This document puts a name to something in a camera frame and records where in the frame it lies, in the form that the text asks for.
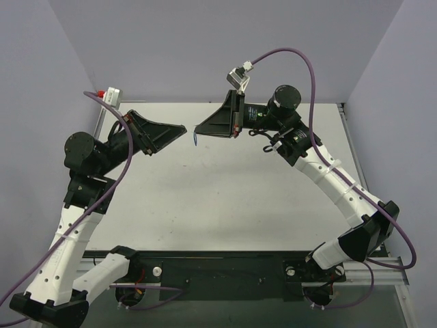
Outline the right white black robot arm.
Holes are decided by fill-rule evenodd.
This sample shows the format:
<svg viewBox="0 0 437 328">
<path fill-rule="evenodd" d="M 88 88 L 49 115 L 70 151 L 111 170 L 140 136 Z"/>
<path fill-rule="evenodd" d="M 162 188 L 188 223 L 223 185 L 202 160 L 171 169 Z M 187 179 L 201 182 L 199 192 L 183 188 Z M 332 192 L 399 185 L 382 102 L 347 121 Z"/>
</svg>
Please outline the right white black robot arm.
<svg viewBox="0 0 437 328">
<path fill-rule="evenodd" d="M 267 137 L 270 144 L 263 151 L 279 154 L 340 210 L 349 230 L 317 246 L 305 262 L 306 274 L 321 279 L 331 267 L 345 260 L 365 261 L 390 236 L 393 225 L 374 204 L 393 219 L 397 218 L 399 207 L 368 193 L 347 174 L 341 161 L 329 154 L 320 138 L 310 135 L 296 111 L 300 102 L 300 92 L 291 85 L 279 86 L 266 105 L 249 104 L 243 93 L 230 90 L 223 105 L 195 127 L 195 134 L 231 138 L 247 129 L 251 136 Z"/>
</svg>

